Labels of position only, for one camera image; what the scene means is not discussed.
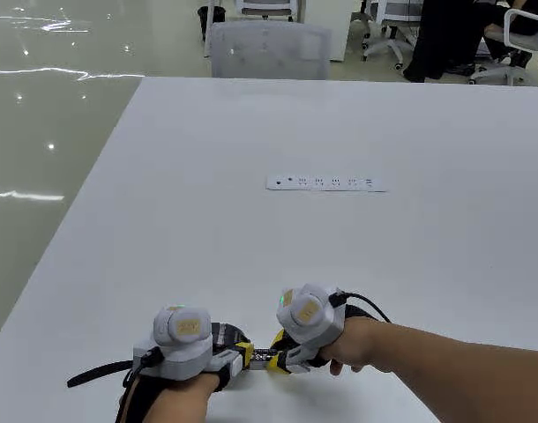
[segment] forearm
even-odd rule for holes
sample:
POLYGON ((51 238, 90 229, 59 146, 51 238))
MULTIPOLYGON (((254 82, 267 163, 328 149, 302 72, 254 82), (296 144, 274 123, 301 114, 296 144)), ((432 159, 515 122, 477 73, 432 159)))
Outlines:
POLYGON ((526 1, 527 0, 514 0, 514 3, 512 3, 512 8, 522 10, 524 8, 524 4, 526 4, 526 1))
POLYGON ((538 352, 381 324, 371 363, 393 371, 444 423, 538 421, 538 352))
POLYGON ((144 423, 204 423, 208 399, 218 382, 216 375, 200 375, 188 385, 179 384, 172 390, 164 390, 144 423))

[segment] floor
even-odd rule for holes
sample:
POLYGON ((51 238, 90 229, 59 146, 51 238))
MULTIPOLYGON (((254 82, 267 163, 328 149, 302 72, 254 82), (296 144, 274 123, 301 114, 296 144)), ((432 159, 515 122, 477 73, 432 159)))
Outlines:
MULTIPOLYGON (((200 5, 0 0, 0 328, 141 78, 209 77, 200 5)), ((403 82, 389 53, 361 62, 361 38, 355 22, 333 78, 403 82)))

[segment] power strip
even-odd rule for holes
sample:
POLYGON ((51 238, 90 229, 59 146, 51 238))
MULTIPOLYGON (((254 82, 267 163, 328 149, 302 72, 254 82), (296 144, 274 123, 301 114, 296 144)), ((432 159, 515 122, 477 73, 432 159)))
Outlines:
POLYGON ((377 180, 356 176, 276 175, 267 178, 266 187, 276 191, 386 192, 377 180))

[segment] office chair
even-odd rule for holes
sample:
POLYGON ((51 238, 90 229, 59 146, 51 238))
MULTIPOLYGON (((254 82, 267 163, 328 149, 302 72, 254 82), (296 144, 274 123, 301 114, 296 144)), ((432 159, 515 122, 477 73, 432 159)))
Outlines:
MULTIPOLYGON (((510 9, 504 15, 504 31, 490 31, 484 34, 486 38, 495 41, 501 41, 507 47, 515 48, 516 50, 526 51, 528 53, 538 53, 538 33, 535 35, 520 35, 510 32, 511 18, 514 15, 524 16, 529 19, 538 20, 538 15, 528 11, 518 9, 510 9)), ((513 65, 500 65, 494 69, 479 68, 479 71, 471 75, 469 84, 476 84, 480 78, 502 76, 506 77, 506 82, 509 86, 514 86, 514 81, 525 80, 529 81, 530 77, 524 68, 513 65)))
MULTIPOLYGON (((220 6, 221 0, 208 0, 205 57, 210 55, 210 32, 216 5, 220 6)), ((288 16, 288 21, 294 22, 298 17, 298 0, 235 0, 235 9, 239 14, 261 16, 264 20, 268 20, 269 16, 288 16)))
POLYGON ((351 14, 351 22, 355 22, 356 20, 361 21, 361 23, 364 26, 362 47, 363 49, 366 49, 367 48, 366 40, 368 40, 371 37, 371 28, 369 26, 369 21, 371 20, 371 17, 367 14, 367 0, 362 1, 361 9, 359 11, 354 11, 351 14))
POLYGON ((215 23, 214 78, 328 79, 332 32, 279 21, 215 23))
POLYGON ((418 27, 422 18, 422 2, 416 0, 378 0, 371 3, 369 15, 382 28, 391 28, 390 36, 387 40, 379 41, 370 46, 363 43, 363 57, 365 62, 369 55, 389 48, 396 55, 398 62, 394 69, 400 70, 404 66, 402 50, 412 51, 413 47, 407 41, 397 40, 398 30, 402 26, 418 27))
POLYGON ((267 20, 269 16, 288 16, 293 22, 298 15, 298 0, 235 0, 235 8, 242 15, 261 16, 267 20))

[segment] trash bin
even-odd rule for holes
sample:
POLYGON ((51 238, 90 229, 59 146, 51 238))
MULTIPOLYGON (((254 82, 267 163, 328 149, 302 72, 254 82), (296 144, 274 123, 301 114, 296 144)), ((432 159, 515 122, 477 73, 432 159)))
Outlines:
MULTIPOLYGON (((198 9, 198 15, 200 17, 200 26, 202 28, 202 41, 206 39, 206 19, 208 18, 208 6, 202 6, 198 9)), ((226 21, 226 9, 220 6, 214 6, 214 20, 213 22, 225 22, 226 21)))

